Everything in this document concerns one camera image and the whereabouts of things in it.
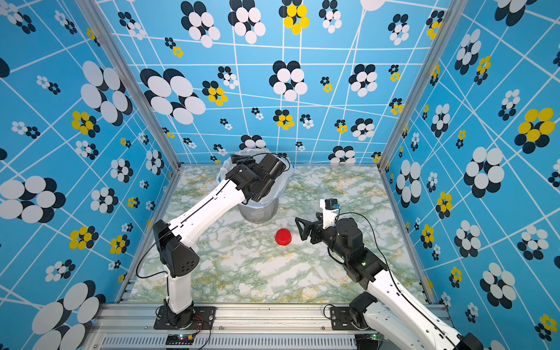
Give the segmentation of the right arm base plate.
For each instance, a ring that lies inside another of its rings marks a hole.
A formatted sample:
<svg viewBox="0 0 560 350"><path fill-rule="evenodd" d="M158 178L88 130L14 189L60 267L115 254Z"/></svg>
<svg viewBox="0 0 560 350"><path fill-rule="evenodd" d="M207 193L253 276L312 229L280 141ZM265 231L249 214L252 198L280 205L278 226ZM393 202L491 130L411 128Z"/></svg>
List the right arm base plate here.
<svg viewBox="0 0 560 350"><path fill-rule="evenodd" d="M323 316L330 321L332 330L370 331L391 317L385 310L364 310L361 312L350 306L328 304L322 309Z"/></svg>

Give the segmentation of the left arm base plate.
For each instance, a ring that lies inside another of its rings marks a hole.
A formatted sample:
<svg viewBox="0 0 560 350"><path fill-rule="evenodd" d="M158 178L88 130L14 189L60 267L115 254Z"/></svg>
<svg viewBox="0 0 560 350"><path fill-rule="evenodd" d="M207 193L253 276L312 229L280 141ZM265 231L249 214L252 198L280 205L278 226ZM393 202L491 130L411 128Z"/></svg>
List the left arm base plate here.
<svg viewBox="0 0 560 350"><path fill-rule="evenodd" d="M217 307L190 306L175 314L168 306L156 310L153 328L156 330L211 330L216 318Z"/></svg>

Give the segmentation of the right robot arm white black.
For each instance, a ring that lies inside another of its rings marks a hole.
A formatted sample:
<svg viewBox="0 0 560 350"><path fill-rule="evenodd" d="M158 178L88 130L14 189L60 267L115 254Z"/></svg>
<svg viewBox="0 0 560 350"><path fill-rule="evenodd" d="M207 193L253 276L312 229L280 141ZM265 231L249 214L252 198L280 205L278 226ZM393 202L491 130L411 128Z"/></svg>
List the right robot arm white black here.
<svg viewBox="0 0 560 350"><path fill-rule="evenodd" d="M401 349L482 349L471 333L461 334L418 301L393 275L389 266L363 242L353 218L311 222L295 218L302 240L324 243L343 259L348 277L364 292L351 303L358 328L387 336Z"/></svg>

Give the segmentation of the red knobbed jar lid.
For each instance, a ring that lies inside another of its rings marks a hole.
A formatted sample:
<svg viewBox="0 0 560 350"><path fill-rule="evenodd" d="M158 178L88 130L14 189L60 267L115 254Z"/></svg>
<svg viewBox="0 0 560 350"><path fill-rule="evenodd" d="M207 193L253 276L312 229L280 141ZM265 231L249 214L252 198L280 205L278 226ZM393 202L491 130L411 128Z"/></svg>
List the red knobbed jar lid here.
<svg viewBox="0 0 560 350"><path fill-rule="evenodd" d="M292 240L292 234L288 229L282 228L276 232L275 241L279 246L287 246Z"/></svg>

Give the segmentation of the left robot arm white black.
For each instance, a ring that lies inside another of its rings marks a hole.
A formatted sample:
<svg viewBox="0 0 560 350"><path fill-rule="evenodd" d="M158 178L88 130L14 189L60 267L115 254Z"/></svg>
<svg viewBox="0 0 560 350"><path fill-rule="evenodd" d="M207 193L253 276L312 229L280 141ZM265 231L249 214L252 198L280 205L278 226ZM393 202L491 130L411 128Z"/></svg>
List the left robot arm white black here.
<svg viewBox="0 0 560 350"><path fill-rule="evenodd" d="M210 194L173 220L160 220L153 226L166 276L162 316L178 329L187 328L195 319L191 273L200 262L194 249L198 238L233 207L258 203L271 195L293 169L289 160L274 153L232 155L230 159L233 168Z"/></svg>

